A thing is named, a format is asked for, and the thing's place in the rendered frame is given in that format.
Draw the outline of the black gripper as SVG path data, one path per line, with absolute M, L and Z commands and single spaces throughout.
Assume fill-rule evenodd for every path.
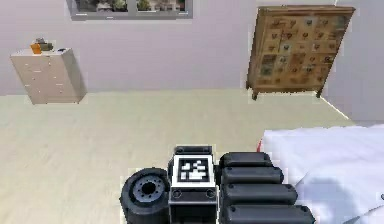
M 124 183 L 119 198 L 127 224 L 169 224 L 167 171 L 144 168 Z

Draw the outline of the white bed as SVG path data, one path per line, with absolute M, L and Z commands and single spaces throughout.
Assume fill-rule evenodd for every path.
M 384 125 L 267 130 L 261 150 L 316 224 L 384 224 Z

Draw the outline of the beige chest of drawers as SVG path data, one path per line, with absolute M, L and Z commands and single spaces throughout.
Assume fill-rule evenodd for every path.
M 87 93 L 71 48 L 42 54 L 23 49 L 11 54 L 10 59 L 33 104 L 79 104 Z

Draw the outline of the dark green small object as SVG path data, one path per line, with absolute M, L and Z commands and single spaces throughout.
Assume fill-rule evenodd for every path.
M 42 51 L 51 51 L 53 49 L 53 44 L 46 42 L 43 38 L 36 38 L 35 42 L 40 46 Z

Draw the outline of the grey framed window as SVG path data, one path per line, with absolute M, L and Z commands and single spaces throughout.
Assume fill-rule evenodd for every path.
M 71 19 L 177 20 L 193 18 L 193 0 L 65 0 Z

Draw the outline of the brown wooden drawer cabinet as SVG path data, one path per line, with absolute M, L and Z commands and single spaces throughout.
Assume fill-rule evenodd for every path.
M 326 80 L 355 12 L 351 6 L 261 6 L 245 87 L 261 93 L 314 91 Z

